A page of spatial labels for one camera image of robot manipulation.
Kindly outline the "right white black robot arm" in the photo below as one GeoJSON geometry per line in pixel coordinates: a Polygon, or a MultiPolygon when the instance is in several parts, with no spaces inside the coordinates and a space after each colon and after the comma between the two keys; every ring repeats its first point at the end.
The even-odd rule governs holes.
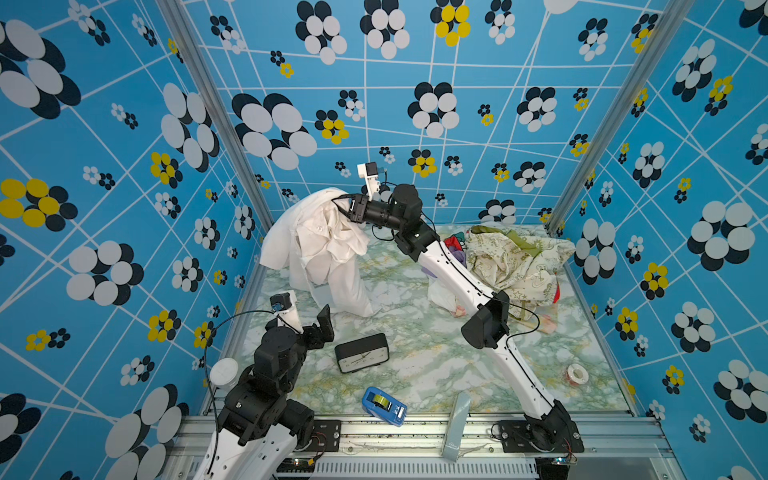
{"type": "Polygon", "coordinates": [[[496,360],[520,401],[527,441],[535,449],[551,452],[581,439],[565,406],[547,391],[519,352],[508,325],[509,296],[484,285],[449,252],[431,219],[422,213],[423,203],[413,185],[396,186],[387,202],[355,193],[337,197],[334,204],[352,222],[389,229],[399,250],[457,297],[468,315],[461,327],[463,338],[496,360]]]}

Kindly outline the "white cloth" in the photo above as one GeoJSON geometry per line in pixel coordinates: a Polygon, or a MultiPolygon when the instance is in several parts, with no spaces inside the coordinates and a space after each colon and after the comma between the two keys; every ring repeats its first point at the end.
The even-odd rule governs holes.
{"type": "Polygon", "coordinates": [[[268,230],[260,264],[289,271],[289,284],[318,306],[360,317],[376,313],[357,265],[369,239],[342,214],[349,207],[338,188],[315,192],[286,210],[268,230]]]}

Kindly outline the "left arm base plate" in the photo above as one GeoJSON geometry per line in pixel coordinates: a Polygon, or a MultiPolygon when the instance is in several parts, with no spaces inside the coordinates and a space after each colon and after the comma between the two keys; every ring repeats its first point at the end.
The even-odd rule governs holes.
{"type": "Polygon", "coordinates": [[[342,422],[335,419],[316,419],[311,428],[299,431],[297,452],[338,452],[341,441],[342,422]]]}

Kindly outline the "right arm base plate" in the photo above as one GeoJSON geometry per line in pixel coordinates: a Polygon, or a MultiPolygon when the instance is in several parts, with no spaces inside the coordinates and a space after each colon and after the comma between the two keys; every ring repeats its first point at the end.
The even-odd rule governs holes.
{"type": "Polygon", "coordinates": [[[532,426],[525,420],[502,420],[491,427],[491,437],[501,443],[505,453],[566,455],[585,451],[574,422],[559,433],[549,434],[543,427],[532,426]]]}

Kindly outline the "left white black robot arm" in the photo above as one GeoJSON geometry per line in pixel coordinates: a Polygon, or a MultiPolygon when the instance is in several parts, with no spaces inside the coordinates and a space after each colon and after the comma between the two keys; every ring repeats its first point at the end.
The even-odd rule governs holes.
{"type": "Polygon", "coordinates": [[[307,352],[334,340],[331,309],[322,307],[306,327],[276,312],[253,362],[215,412],[215,429],[197,479],[271,479],[282,462],[311,441],[314,411],[288,397],[307,352]]]}

